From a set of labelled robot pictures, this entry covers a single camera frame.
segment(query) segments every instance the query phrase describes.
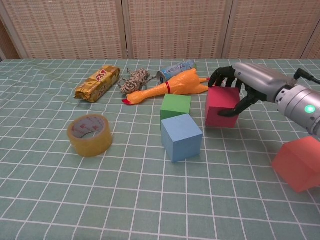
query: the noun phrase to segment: cube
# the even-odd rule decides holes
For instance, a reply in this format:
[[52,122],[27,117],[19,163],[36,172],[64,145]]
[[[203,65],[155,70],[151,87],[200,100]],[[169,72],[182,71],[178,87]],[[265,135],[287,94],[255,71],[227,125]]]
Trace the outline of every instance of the cube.
[[166,94],[160,109],[160,120],[190,114],[191,96]]
[[189,114],[161,120],[161,141],[171,161],[200,154],[203,132]]
[[285,143],[273,169],[297,193],[320,185],[320,142],[312,136]]
[[218,112],[221,110],[233,109],[239,102],[240,95],[238,88],[221,86],[210,87],[205,102],[205,126],[234,128],[239,116],[219,116]]

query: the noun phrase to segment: woven screen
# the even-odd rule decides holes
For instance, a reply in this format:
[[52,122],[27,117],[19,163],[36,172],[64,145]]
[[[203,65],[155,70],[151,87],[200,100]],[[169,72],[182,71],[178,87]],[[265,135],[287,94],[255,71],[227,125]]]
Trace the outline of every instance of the woven screen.
[[117,0],[2,1],[29,58],[127,57]]
[[299,59],[320,0],[235,0],[223,58]]
[[318,24],[308,44],[303,59],[320,59],[320,23]]
[[20,58],[2,21],[0,21],[0,49],[6,59]]
[[221,56],[231,0],[126,1],[134,59]]

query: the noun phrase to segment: blue and white can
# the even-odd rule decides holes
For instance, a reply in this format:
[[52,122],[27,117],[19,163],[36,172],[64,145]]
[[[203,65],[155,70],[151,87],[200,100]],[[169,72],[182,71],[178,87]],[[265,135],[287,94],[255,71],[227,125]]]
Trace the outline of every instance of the blue and white can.
[[190,69],[197,69],[197,65],[194,60],[187,60],[176,65],[168,66],[164,69],[161,69],[156,73],[156,77],[159,83],[163,84],[164,82],[170,80],[172,77]]

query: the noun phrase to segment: robotic hand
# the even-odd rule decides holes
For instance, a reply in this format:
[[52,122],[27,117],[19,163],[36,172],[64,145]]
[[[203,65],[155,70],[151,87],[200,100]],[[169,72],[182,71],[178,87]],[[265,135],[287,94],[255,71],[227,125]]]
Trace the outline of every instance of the robotic hand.
[[320,84],[314,76],[299,68],[293,77],[281,74],[271,68],[253,63],[235,63],[233,66],[220,67],[210,77],[208,87],[235,87],[241,91],[244,85],[247,92],[235,107],[222,110],[220,116],[234,117],[251,105],[262,102],[277,104],[278,111],[296,124],[305,128],[310,135],[320,137],[320,93],[298,85],[299,78]]

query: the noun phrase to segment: gold wrapper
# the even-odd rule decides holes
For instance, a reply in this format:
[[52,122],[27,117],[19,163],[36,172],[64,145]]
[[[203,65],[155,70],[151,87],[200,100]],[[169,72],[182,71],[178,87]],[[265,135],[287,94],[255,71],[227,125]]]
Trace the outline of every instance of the gold wrapper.
[[76,87],[74,98],[87,100],[90,103],[96,102],[119,80],[119,75],[120,68],[109,65],[103,66]]

